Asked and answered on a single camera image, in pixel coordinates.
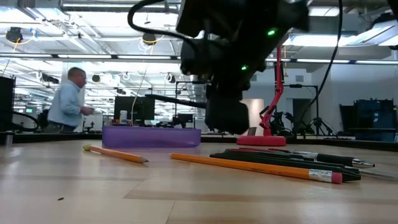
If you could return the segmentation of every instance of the purple tray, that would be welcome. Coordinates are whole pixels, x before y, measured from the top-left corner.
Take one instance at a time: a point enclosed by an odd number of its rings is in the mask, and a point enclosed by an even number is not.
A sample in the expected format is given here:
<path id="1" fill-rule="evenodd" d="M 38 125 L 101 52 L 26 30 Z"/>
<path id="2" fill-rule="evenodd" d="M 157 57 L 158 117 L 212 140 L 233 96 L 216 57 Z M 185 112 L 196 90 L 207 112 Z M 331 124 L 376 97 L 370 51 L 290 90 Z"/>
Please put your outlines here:
<path id="1" fill-rule="evenodd" d="M 200 129 L 104 126 L 102 145 L 106 148 L 196 147 Z"/>

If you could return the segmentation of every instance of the green led light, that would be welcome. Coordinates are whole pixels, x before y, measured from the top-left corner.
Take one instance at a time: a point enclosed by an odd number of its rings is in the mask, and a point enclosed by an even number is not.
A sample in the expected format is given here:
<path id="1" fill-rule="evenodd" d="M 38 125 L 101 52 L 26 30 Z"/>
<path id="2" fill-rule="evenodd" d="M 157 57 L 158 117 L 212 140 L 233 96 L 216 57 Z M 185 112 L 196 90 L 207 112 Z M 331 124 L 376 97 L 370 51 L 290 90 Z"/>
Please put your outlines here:
<path id="1" fill-rule="evenodd" d="M 270 31 L 268 31 L 268 35 L 274 35 L 276 33 L 276 29 L 271 29 Z"/>

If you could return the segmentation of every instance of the pencil eraser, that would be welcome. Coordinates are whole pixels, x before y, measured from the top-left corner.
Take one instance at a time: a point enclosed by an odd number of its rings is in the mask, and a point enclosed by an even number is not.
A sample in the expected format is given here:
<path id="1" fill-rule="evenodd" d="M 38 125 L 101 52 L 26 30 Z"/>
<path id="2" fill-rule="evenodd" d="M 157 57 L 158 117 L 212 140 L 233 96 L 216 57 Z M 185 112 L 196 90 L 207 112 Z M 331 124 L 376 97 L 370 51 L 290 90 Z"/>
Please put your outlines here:
<path id="1" fill-rule="evenodd" d="M 85 144 L 85 145 L 83 146 L 83 150 L 84 150 L 84 151 L 89 151 L 89 149 L 88 149 L 89 146 L 90 146 L 89 144 Z"/>
<path id="2" fill-rule="evenodd" d="M 331 182 L 334 184 L 342 184 L 343 183 L 343 174 L 333 172 L 331 174 Z"/>

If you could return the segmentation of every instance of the black cable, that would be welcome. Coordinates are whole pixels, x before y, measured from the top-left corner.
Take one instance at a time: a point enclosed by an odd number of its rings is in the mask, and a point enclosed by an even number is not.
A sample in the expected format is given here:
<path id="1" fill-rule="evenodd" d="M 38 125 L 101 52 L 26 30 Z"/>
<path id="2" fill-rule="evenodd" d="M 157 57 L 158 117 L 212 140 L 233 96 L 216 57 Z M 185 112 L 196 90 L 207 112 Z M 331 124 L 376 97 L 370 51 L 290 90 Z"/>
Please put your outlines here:
<path id="1" fill-rule="evenodd" d="M 338 0 L 338 9 L 339 9 L 339 15 L 338 15 L 339 21 L 338 21 L 338 33 L 337 33 L 337 44 L 336 44 L 336 47 L 335 47 L 335 49 L 334 49 L 334 51 L 333 51 L 333 53 L 331 55 L 330 63 L 329 63 L 328 69 L 326 70 L 325 76 L 323 77 L 323 80 L 322 80 L 321 86 L 319 88 L 318 94 L 314 97 L 314 99 L 307 106 L 307 108 L 305 109 L 305 111 L 301 115 L 300 121 L 298 123 L 302 122 L 302 120 L 303 120 L 305 114 L 307 113 L 307 111 L 311 108 L 311 106 L 314 104 L 314 102 L 316 102 L 318 100 L 319 95 L 320 95 L 320 93 L 323 90 L 323 86 L 325 86 L 326 79 L 329 76 L 331 66 L 333 65 L 333 61 L 335 60 L 335 57 L 336 57 L 336 54 L 337 54 L 337 51 L 338 51 L 338 43 L 339 43 L 339 41 L 341 39 L 341 30 L 343 28 L 343 0 Z"/>
<path id="2" fill-rule="evenodd" d="M 32 116 L 30 116 L 28 114 L 19 113 L 19 112 L 15 112 L 15 111 L 6 111 L 6 110 L 0 110 L 0 114 L 1 113 L 24 116 L 26 118 L 29 118 L 29 119 L 33 120 L 35 122 L 35 124 L 36 124 L 35 128 L 25 128 L 25 127 L 23 127 L 20 124 L 13 123 L 12 121 L 5 121 L 5 120 L 0 118 L 0 124 L 2 123 L 2 124 L 5 124 L 6 126 L 9 126 L 9 128 L 11 130 L 32 132 L 32 131 L 36 131 L 39 128 L 39 121 L 36 118 L 34 118 L 34 117 L 32 117 Z"/>
<path id="3" fill-rule="evenodd" d="M 133 7 L 130 8 L 129 13 L 127 14 L 127 22 L 129 24 L 129 26 L 131 28 L 133 28 L 133 29 L 135 29 L 135 30 L 137 30 L 139 32 L 143 32 L 143 33 L 169 35 L 169 36 L 172 36 L 172 37 L 176 37 L 176 38 L 182 39 L 192 48 L 192 50 L 194 51 L 195 55 L 199 55 L 198 46 L 196 46 L 195 43 L 191 39 L 189 39 L 188 37 L 185 37 L 182 34 L 177 34 L 177 33 L 170 32 L 170 31 L 165 31 L 165 30 L 148 29 L 148 28 L 145 28 L 145 27 L 137 26 L 137 25 L 135 25 L 132 22 L 132 18 L 134 17 L 134 14 L 138 10 L 142 9 L 145 6 L 148 6 L 148 5 L 151 5 L 151 4 L 155 4 L 155 3 L 158 3 L 158 2 L 162 2 L 162 1 L 163 0 L 143 0 L 143 1 L 140 1 L 137 4 L 133 5 Z"/>

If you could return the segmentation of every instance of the pink eraser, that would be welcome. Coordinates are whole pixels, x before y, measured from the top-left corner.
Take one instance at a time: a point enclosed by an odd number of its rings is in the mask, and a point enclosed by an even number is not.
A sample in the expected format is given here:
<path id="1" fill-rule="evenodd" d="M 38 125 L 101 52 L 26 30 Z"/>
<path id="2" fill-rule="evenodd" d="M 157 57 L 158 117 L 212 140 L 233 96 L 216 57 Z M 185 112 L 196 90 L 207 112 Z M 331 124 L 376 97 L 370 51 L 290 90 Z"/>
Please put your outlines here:
<path id="1" fill-rule="evenodd" d="M 331 174 L 331 182 L 334 184 L 342 184 L 343 183 L 343 174 L 333 172 Z"/>

